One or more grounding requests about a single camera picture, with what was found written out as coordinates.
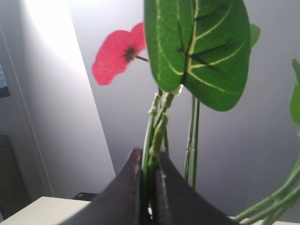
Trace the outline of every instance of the black object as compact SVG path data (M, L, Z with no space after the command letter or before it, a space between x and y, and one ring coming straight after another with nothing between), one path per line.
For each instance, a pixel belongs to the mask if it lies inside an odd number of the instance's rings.
M60 225L141 225L140 149L92 203ZM156 169L155 225L238 225L199 196L181 177L166 154Z
M94 193L80 192L73 199L74 200L81 200L81 201L92 202L95 199L96 196L97 196L97 194L94 194Z

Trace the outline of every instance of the gray wall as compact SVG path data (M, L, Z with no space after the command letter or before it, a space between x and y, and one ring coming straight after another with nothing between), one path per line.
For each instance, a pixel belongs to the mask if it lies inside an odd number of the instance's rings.
M8 87L19 92L1 105L6 117L0 117L0 125L6 126L0 132L14 137L27 188L34 193L32 188L40 187L30 177L40 170L45 188L50 189L40 196L72 198L79 192L102 191L114 170L68 1L4 0L0 8L5 38L0 45L8 50L0 56L5 60ZM25 112L17 111L14 99ZM33 133L33 147L16 144L26 139L27 132L20 125L24 114Z
M278 188L300 151L299 128L289 115L295 81L291 62L300 60L300 1L246 0L251 22L262 28L253 50L249 79L229 112L201 107L197 191L228 215L236 215ZM71 16L116 170L132 147L143 145L156 86L149 65L134 61L111 85L91 74L94 57L114 30L143 20L141 0L72 0ZM171 158L182 172L191 96L177 97L169 111ZM285 220L300 222L300 204Z

